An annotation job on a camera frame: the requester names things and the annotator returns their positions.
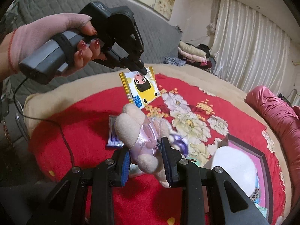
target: red floral blanket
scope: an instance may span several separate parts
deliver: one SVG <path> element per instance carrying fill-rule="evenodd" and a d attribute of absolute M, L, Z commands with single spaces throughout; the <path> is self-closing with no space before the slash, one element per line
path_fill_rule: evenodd
<path fill-rule="evenodd" d="M 228 101 L 198 87 L 164 75 L 156 75 L 162 97 L 144 108 L 150 117 L 165 118 L 172 131 L 189 141 L 189 157 L 202 166 L 214 154 L 217 143 L 230 133 L 262 151 L 268 162 L 273 188 L 273 223 L 282 215 L 285 186 L 274 154 L 274 143 L 265 126 Z M 51 119 L 62 125 L 74 154 L 75 164 L 94 167 L 111 157 L 105 148 L 109 115 L 120 114 L 128 103 L 122 87 L 109 89 L 77 102 Z M 71 168 L 70 156 L 57 126 L 40 123 L 33 132 L 30 148 L 38 165 L 52 180 L 60 180 Z M 117 225 L 179 224 L 181 189 L 165 189 L 151 175 L 130 179 L 113 190 Z"/>

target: pink bow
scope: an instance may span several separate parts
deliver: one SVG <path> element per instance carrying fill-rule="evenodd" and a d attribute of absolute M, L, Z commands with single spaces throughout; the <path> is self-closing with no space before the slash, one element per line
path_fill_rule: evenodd
<path fill-rule="evenodd" d="M 155 155 L 159 141 L 159 132 L 156 131 L 152 119 L 146 116 L 141 126 L 139 137 L 130 149 L 131 158 L 137 160 L 137 157 L 142 154 Z"/>

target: yellow and white package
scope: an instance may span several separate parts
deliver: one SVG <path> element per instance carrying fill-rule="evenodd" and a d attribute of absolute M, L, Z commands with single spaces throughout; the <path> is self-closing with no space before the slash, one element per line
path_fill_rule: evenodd
<path fill-rule="evenodd" d="M 143 109 L 161 94 L 157 88 L 152 67 L 144 76 L 140 72 L 119 73 L 129 101 Z"/>

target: white round object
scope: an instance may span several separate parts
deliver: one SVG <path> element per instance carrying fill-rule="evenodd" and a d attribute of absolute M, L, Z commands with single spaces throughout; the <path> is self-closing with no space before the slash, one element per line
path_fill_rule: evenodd
<path fill-rule="evenodd" d="M 223 146 L 213 155 L 211 169 L 222 167 L 250 197 L 255 190 L 256 168 L 249 156 L 229 146 Z"/>

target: gray patterned cloth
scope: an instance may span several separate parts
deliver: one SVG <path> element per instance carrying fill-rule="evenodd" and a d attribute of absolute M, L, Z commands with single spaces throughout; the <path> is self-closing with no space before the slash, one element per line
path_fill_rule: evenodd
<path fill-rule="evenodd" d="M 174 57 L 166 57 L 166 59 L 163 62 L 164 64 L 171 64 L 175 66 L 184 66 L 185 61 L 179 59 L 179 58 L 174 58 Z"/>
<path fill-rule="evenodd" d="M 16 14 L 14 27 L 17 28 L 52 14 L 78 13 L 86 4 L 93 1 L 103 2 L 110 8 L 127 5 L 134 12 L 134 18 L 145 45 L 144 53 L 141 56 L 144 63 L 163 63 L 166 56 L 177 56 L 177 47 L 182 35 L 179 28 L 169 25 L 153 12 L 128 0 L 18 0 L 11 11 Z M 113 49 L 121 56 L 126 55 L 120 47 Z M 110 69 L 95 62 L 89 62 L 75 74 L 69 77 L 57 77 L 48 85 L 39 85 L 32 80 L 27 80 L 19 89 L 17 98 L 23 105 L 26 97 L 30 94 L 47 92 L 64 83 L 89 75 L 117 70 L 120 68 Z M 24 78 L 22 73 L 11 76 L 12 90 L 16 89 Z"/>

